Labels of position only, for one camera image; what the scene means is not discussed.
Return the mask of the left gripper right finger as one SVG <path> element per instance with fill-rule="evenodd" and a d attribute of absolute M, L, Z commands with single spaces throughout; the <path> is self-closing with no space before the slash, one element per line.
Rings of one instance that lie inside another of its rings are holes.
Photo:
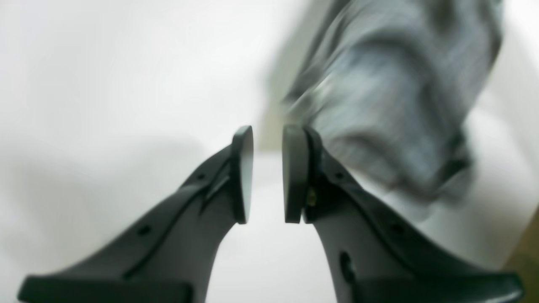
<path fill-rule="evenodd" d="M 283 127 L 284 218 L 314 226 L 339 303 L 517 303 L 513 272 L 488 271 L 433 243 L 366 191 L 306 126 Z"/>

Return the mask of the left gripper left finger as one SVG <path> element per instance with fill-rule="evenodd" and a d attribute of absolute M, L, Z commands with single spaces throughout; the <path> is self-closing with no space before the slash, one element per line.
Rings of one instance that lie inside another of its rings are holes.
<path fill-rule="evenodd" d="M 204 161 L 185 182 L 87 259 L 29 275 L 22 303 L 203 303 L 218 248 L 250 214 L 253 130 Z"/>

